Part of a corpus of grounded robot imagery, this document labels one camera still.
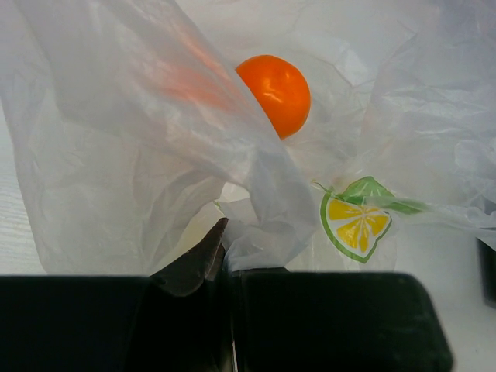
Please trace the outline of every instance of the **white surface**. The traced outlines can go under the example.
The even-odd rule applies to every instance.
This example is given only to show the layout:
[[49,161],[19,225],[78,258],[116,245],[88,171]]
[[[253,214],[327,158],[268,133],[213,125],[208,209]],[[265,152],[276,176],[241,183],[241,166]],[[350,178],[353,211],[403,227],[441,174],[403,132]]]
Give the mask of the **white surface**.
[[[41,274],[15,175],[0,113],[0,274]],[[455,353],[456,370],[495,370],[496,309],[483,303],[475,239],[426,227],[404,230],[399,238],[397,269],[413,273],[428,288]]]

